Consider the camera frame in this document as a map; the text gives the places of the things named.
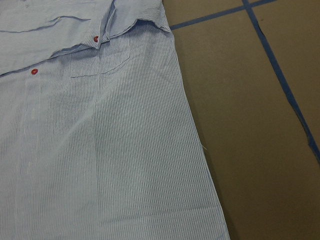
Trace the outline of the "light blue striped shirt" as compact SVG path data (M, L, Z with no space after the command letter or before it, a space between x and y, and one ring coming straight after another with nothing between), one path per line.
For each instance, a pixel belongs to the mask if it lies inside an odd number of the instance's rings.
M1 1L0 237L229 239L162 1Z

